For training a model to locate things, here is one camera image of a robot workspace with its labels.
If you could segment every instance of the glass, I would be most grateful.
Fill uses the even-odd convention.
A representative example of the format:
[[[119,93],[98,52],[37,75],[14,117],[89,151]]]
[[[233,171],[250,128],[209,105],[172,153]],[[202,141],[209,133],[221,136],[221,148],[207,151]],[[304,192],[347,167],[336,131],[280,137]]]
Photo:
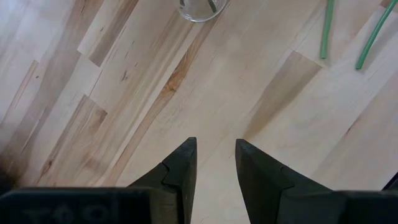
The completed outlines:
[[[227,0],[173,0],[181,15],[193,22],[205,22],[216,17]]]

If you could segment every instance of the green straw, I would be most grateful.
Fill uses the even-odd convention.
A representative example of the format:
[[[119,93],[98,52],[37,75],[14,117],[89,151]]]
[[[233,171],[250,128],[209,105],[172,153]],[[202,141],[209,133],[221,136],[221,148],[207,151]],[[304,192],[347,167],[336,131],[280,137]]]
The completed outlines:
[[[369,50],[371,49],[372,44],[373,44],[374,40],[376,39],[377,34],[379,33],[381,27],[383,26],[383,23],[386,21],[388,15],[390,14],[390,12],[394,8],[394,6],[397,4],[397,1],[398,0],[392,0],[390,5],[388,5],[387,9],[384,11],[384,14],[380,18],[379,23],[377,23],[376,28],[374,28],[368,42],[365,45],[365,48],[362,51],[361,56],[359,57],[359,60],[356,64],[356,69],[362,68],[363,63],[365,62],[366,56],[368,56]]]
[[[326,9],[325,25],[323,26],[322,42],[321,42],[321,58],[326,58],[328,55],[328,42],[331,21],[333,18],[333,8],[335,7],[335,0],[328,0]]]
[[[214,13],[216,13],[217,7],[216,7],[216,5],[214,4],[213,0],[208,0],[208,2],[209,2],[209,5],[210,5],[210,7],[211,7],[211,10],[212,10]]]

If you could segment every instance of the wooden floor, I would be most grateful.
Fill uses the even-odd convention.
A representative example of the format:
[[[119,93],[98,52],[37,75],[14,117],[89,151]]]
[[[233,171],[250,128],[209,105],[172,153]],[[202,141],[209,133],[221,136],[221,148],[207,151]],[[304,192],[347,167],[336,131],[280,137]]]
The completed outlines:
[[[198,138],[192,223],[248,223],[245,138],[333,189],[398,171],[398,9],[388,1],[230,0],[205,24],[164,0],[0,1],[0,164],[18,184],[126,186]]]

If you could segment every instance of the black plastic part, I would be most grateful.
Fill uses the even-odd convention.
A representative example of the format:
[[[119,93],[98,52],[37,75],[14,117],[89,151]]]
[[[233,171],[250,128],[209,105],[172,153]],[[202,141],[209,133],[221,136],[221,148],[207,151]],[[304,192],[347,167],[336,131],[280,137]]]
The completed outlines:
[[[197,142],[187,139],[127,188],[32,188],[0,197],[0,223],[190,223]]]
[[[383,190],[398,190],[398,173],[387,183]]]
[[[334,192],[238,139],[236,168],[252,224],[398,223],[398,192]]]
[[[4,171],[0,170],[0,196],[12,190],[13,186],[14,181]]]

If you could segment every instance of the wood grain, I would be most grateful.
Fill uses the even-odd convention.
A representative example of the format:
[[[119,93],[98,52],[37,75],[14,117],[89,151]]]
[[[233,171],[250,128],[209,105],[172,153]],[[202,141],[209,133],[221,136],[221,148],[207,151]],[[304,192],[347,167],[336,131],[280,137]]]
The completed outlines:
[[[94,52],[90,55],[90,60],[97,66],[101,66],[137,2],[138,0],[123,0],[121,3],[118,12],[109,25],[108,30],[106,30],[99,44],[94,49]]]
[[[389,1],[229,1],[192,23],[164,0],[0,1],[0,166],[20,186],[120,186],[198,139],[192,223],[249,223],[246,138],[334,189],[397,171],[398,13]]]
[[[144,119],[141,121],[134,135],[130,139],[128,145],[120,155],[117,163],[115,163],[114,167],[112,168],[112,171],[104,181],[103,185],[116,184],[124,167],[127,165],[130,157],[134,154],[134,151],[136,150],[138,144],[141,142],[145,133],[148,131],[150,125],[152,124],[152,122],[154,122],[157,115],[164,109],[167,103],[169,103],[169,101],[173,98],[174,94],[177,92],[178,88],[180,87],[181,82],[183,82],[183,80],[187,76],[189,68],[191,67],[193,60],[197,56],[197,53],[202,43],[205,41],[207,35],[209,34],[213,26],[216,24],[216,22],[217,22],[216,19],[209,21],[201,28],[201,30],[195,37],[195,40],[193,40],[191,46],[189,46],[187,52],[184,54],[181,61],[178,63],[173,74],[170,76],[169,80],[167,80],[167,83],[160,91],[159,95],[157,96],[156,100],[150,107]]]
[[[14,41],[15,34],[18,30],[19,24],[21,23],[22,16],[27,6],[29,5],[29,0],[16,1],[16,5],[13,6],[9,17],[5,21],[6,23],[1,27],[0,35],[0,61],[5,56],[8,47]]]
[[[314,18],[316,20],[314,25],[296,51],[324,67],[332,67],[377,9],[380,2],[381,0],[336,1],[329,38],[328,57],[326,60],[321,60],[319,43],[321,42],[326,9],[326,1],[322,1],[323,7],[318,8],[322,13]]]
[[[101,163],[90,159],[93,138],[107,113],[88,96],[84,95],[68,122],[57,144],[44,164],[39,182],[52,186],[69,186],[75,181],[74,174],[101,172]],[[86,180],[78,180],[84,185]]]
[[[80,57],[76,50],[102,1],[77,1],[65,32],[44,73],[43,81],[24,119],[1,153],[2,166],[15,177],[26,169],[30,145],[67,84]]]
[[[249,141],[260,132],[297,97],[320,69],[321,66],[293,51],[254,107],[255,113],[243,138]]]
[[[349,127],[313,178],[333,189],[381,190],[395,175],[397,85],[398,72]]]

